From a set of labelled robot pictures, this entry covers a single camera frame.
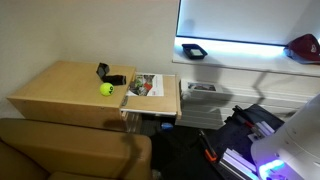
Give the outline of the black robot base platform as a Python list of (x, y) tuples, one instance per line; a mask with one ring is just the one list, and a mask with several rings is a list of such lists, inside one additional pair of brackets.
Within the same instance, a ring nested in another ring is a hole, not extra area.
[(251, 126), (266, 122), (273, 130), (277, 130), (284, 122), (257, 104), (247, 109), (235, 106), (233, 111), (234, 113), (225, 120), (225, 125), (209, 137), (211, 145), (218, 155), (218, 161), (221, 161), (227, 149), (232, 149), (252, 163), (250, 154), (252, 141), (249, 139), (249, 135), (253, 133)]

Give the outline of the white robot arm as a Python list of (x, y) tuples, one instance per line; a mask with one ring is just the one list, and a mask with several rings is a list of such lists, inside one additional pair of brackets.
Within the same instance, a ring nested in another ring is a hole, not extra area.
[(320, 95), (255, 141), (251, 155), (261, 180), (320, 180)]

